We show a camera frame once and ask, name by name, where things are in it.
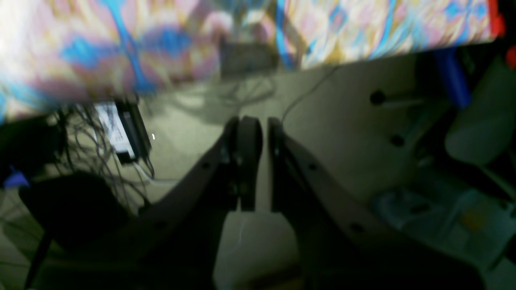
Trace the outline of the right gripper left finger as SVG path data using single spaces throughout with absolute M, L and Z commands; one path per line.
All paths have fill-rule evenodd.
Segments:
M 230 211 L 253 211 L 263 149 L 255 117 L 234 117 L 214 145 L 140 218 L 72 253 L 48 258 L 37 290 L 212 289 Z

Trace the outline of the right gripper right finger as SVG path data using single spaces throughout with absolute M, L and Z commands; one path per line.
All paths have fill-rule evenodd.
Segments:
M 295 232 L 310 290 L 483 290 L 469 263 L 377 218 L 300 143 L 268 120 L 272 208 Z

